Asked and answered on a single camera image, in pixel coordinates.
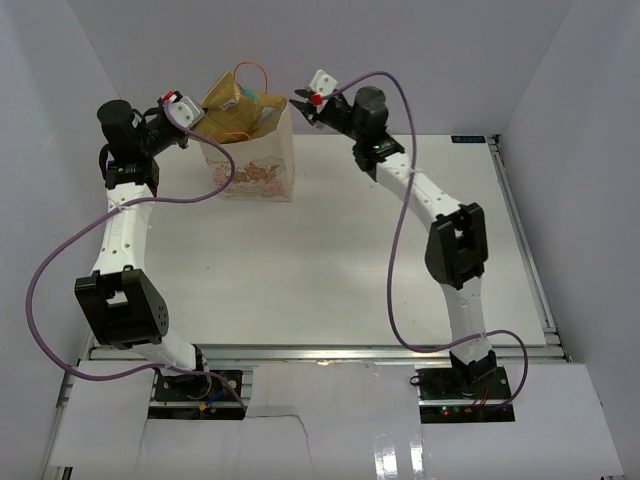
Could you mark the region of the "large brown snack bag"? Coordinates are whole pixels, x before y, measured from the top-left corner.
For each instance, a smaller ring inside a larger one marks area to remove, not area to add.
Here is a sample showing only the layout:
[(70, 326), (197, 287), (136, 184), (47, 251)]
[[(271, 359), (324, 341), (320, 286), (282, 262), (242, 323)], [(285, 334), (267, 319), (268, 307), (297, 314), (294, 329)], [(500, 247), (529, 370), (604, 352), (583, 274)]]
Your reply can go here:
[(194, 131), (220, 144), (260, 138), (277, 128), (285, 107), (283, 95), (254, 92), (226, 71), (202, 101), (205, 115)]

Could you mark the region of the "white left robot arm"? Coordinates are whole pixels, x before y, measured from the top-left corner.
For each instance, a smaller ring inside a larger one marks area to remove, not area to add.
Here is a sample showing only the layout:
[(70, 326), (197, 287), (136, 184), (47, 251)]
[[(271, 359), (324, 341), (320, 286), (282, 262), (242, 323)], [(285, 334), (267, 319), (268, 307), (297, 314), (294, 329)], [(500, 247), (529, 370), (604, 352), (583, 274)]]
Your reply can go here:
[(156, 156), (177, 145), (186, 148), (186, 130), (204, 115), (179, 92), (141, 113), (125, 100), (97, 111), (107, 142), (99, 164), (110, 218), (90, 275), (76, 280), (74, 293), (99, 344), (132, 350), (150, 362), (181, 368), (177, 387), (199, 399), (211, 387), (201, 354), (169, 325), (161, 293), (145, 273), (146, 237), (159, 186)]

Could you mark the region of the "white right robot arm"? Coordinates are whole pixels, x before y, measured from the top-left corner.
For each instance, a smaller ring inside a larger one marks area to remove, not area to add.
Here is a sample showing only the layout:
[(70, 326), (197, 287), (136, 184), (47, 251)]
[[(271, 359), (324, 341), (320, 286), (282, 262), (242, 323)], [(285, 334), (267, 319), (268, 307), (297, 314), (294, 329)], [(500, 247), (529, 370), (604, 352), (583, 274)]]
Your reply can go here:
[(307, 121), (353, 140), (360, 170), (406, 202), (408, 211), (425, 227), (424, 262), (442, 288), (449, 316), (452, 388), (463, 398), (477, 397), (496, 369), (481, 303), (481, 278), (488, 259), (483, 209), (476, 203), (461, 203), (415, 169), (404, 147), (387, 130), (382, 90), (362, 87), (352, 102), (340, 93), (326, 98), (322, 90), (309, 87), (295, 94), (291, 103)]

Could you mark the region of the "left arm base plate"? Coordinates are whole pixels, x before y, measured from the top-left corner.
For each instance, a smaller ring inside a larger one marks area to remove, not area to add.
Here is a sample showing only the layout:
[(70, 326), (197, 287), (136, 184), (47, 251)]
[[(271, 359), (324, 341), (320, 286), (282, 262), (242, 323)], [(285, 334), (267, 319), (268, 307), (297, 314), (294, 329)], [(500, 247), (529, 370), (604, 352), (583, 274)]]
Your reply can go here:
[(154, 379), (148, 418), (154, 420), (242, 420), (245, 413), (220, 379), (164, 376)]

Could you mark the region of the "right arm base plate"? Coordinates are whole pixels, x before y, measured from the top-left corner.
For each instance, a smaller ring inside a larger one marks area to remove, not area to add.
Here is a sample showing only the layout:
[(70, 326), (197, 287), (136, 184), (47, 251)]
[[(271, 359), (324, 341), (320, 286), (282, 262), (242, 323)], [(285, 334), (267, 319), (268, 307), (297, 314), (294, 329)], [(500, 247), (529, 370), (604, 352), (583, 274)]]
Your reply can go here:
[(423, 425), (515, 421), (514, 408), (501, 406), (511, 396), (503, 367), (473, 386), (464, 386), (453, 368), (418, 369), (409, 383), (417, 390)]

